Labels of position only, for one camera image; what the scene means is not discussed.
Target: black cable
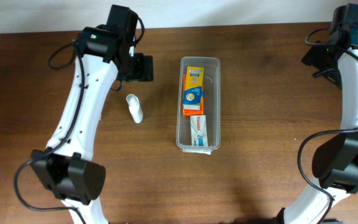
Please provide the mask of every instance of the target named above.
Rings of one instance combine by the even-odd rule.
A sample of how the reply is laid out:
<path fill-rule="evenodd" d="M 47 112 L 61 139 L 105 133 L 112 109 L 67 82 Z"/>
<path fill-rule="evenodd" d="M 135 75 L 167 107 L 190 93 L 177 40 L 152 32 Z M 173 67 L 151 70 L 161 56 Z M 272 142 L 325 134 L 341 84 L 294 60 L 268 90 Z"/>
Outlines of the black cable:
<path fill-rule="evenodd" d="M 66 44 L 64 45 L 63 47 L 60 47 L 57 51 L 55 51 L 53 54 L 51 54 L 51 56 L 49 57 L 49 60 L 48 60 L 48 64 L 49 64 L 49 67 L 51 67 L 52 69 L 55 69 L 55 70 L 59 70 L 61 68 L 65 68 L 65 67 L 68 67 L 70 66 L 73 62 L 74 62 L 74 59 L 75 59 L 75 50 L 73 49 L 73 53 L 71 55 L 71 59 L 64 65 L 61 65 L 59 67 L 56 67 L 54 65 L 52 65 L 52 59 L 58 55 L 62 50 L 66 49 L 66 48 L 69 48 L 70 46 L 72 46 L 73 44 L 72 43 L 69 43 L 69 44 Z"/>
<path fill-rule="evenodd" d="M 358 56 L 355 55 L 354 53 L 348 51 L 347 49 L 342 49 L 341 47 L 334 45 L 334 44 L 324 44 L 324 43 L 311 43 L 309 42 L 309 38 L 316 32 L 322 31 L 322 30 L 330 30 L 330 29 L 317 29 L 314 30 L 313 32 L 311 32 L 310 34 L 307 35 L 306 39 L 305 39 L 305 44 L 313 46 L 313 47 L 329 47 L 329 48 L 335 48 L 336 50 L 339 50 L 345 54 L 348 54 L 349 56 L 351 56 L 352 58 L 356 59 L 358 61 Z M 330 211 L 331 207 L 333 206 L 334 203 L 334 197 L 326 190 L 322 189 L 321 187 L 315 185 L 314 183 L 312 183 L 310 181 L 309 178 L 307 178 L 306 174 L 303 172 L 302 169 L 302 165 L 301 165 L 301 155 L 302 155 L 302 151 L 304 146 L 306 145 L 306 143 L 310 140 L 312 140 L 313 138 L 316 138 L 318 136 L 323 136 L 326 134 L 348 134 L 348 133 L 357 133 L 358 132 L 358 128 L 354 128 L 354 129 L 339 129 L 339 130 L 332 130 L 332 131 L 321 131 L 315 134 L 312 134 L 311 136 L 307 137 L 302 144 L 299 147 L 299 151 L 298 151 L 298 168 L 299 171 L 302 175 L 302 177 L 304 178 L 304 180 L 310 185 L 312 186 L 312 188 L 319 190 L 320 192 L 326 194 L 329 198 L 329 204 L 328 204 L 328 208 L 325 211 L 325 213 L 323 214 L 323 216 L 321 217 L 321 219 L 319 220 L 318 223 L 323 222 L 323 220 L 325 219 L 326 215 L 328 214 L 328 212 Z"/>
<path fill-rule="evenodd" d="M 140 37 L 137 40 L 134 41 L 134 47 L 136 47 L 136 45 L 140 42 L 140 40 L 142 40 L 143 35 L 144 35 L 144 31 L 145 31 L 142 19 L 140 17 L 138 17 L 137 19 L 139 20 L 140 28 L 142 29 L 142 32 L 140 33 Z"/>
<path fill-rule="evenodd" d="M 80 213 L 80 211 L 78 210 L 78 208 L 76 207 L 55 207 L 55 208 L 38 208 L 38 207 L 34 207 L 30 204 L 28 204 L 22 197 L 21 193 L 19 192 L 19 188 L 18 188 L 18 180 L 19 180 L 19 174 L 20 172 L 27 167 L 28 165 L 31 165 L 32 163 L 35 163 L 41 159 L 45 159 L 46 157 L 50 156 L 52 153 L 54 153 L 56 150 L 60 149 L 68 140 L 68 138 L 71 135 L 71 132 L 74 129 L 76 120 L 78 118 L 78 115 L 80 113 L 80 108 L 81 108 L 81 104 L 82 104 L 82 99 L 84 96 L 84 90 L 85 90 L 85 71 L 84 71 L 84 65 L 82 62 L 82 58 L 79 56 L 80 55 L 80 51 L 78 50 L 78 47 L 75 43 L 75 41 L 73 40 L 71 42 L 71 44 L 73 46 L 74 49 L 74 53 L 75 55 L 78 55 L 78 61 L 80 62 L 80 68 L 81 68 L 81 91 L 80 91 L 80 96 L 78 97 L 78 102 L 77 102 L 77 106 L 75 108 L 75 112 L 74 112 L 74 117 L 73 120 L 71 121 L 71 125 L 68 128 L 68 131 L 66 133 L 66 135 L 60 140 L 60 143 L 58 145 L 56 145 L 53 148 L 47 148 L 47 150 L 45 151 L 44 154 L 42 154 L 42 156 L 40 156 L 39 158 L 36 159 L 30 159 L 27 162 L 23 163 L 17 170 L 16 173 L 14 175 L 14 180 L 13 180 L 13 188 L 15 190 L 16 196 L 19 199 L 19 201 L 28 209 L 33 210 L 33 211 L 37 211 L 37 212 L 53 212 L 53 211 L 62 211 L 62 210 L 73 210 L 80 218 L 80 220 L 82 221 L 82 223 L 86 223 L 85 219 L 83 218 L 82 214 Z M 58 49 L 55 53 L 53 53 L 53 55 L 51 56 L 51 58 L 53 58 L 57 52 L 59 53 L 59 51 L 63 50 L 67 48 L 67 45 L 61 47 L 60 49 Z"/>
<path fill-rule="evenodd" d="M 119 81 L 119 87 L 115 90 L 113 88 L 110 88 L 112 91 L 120 91 L 122 89 L 122 86 L 124 85 L 124 82 L 122 80 Z"/>

